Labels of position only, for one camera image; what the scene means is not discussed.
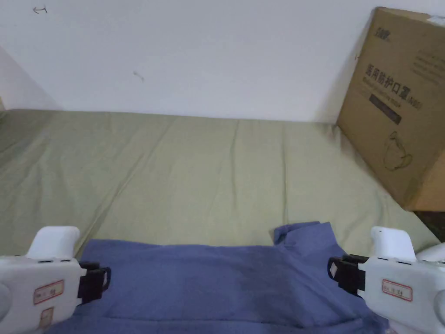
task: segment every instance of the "cardboard box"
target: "cardboard box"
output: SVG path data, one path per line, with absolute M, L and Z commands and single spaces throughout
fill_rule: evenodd
M 376 8 L 338 125 L 404 209 L 445 211 L 445 18 Z

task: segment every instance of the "bed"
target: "bed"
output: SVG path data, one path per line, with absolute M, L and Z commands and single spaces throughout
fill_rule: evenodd
M 372 226 L 438 239 L 382 188 L 335 125 L 108 112 L 0 115 L 0 253 L 46 225 L 151 244 L 272 245 L 273 228 L 329 221 L 370 255 Z

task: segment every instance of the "label sticker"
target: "label sticker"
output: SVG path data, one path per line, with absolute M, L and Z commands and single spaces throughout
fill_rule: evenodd
M 45 329 L 51 326 L 53 321 L 54 307 L 43 310 L 40 314 L 39 328 Z
M 383 280 L 382 291 L 383 293 L 389 294 L 391 296 L 406 301 L 413 301 L 413 289 L 407 285 L 399 284 L 388 280 Z
M 334 262 L 331 265 L 330 272 L 331 272 L 332 277 L 335 277 L 335 274 L 337 273 L 337 266 L 335 265 Z
M 51 298 L 63 294 L 64 282 L 57 281 L 48 285 L 44 285 L 34 291 L 34 305 L 40 304 Z

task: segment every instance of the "white wall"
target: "white wall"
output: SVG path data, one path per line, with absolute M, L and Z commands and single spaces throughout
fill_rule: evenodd
M 378 5 L 445 16 L 444 0 L 0 0 L 0 96 L 7 108 L 333 122 Z

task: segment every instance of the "blue shirt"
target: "blue shirt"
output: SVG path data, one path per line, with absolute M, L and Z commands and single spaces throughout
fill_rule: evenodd
M 274 246 L 159 246 L 91 240 L 112 269 L 101 300 L 50 333 L 383 333 L 387 321 L 327 274 L 342 256 L 329 223 L 285 225 Z

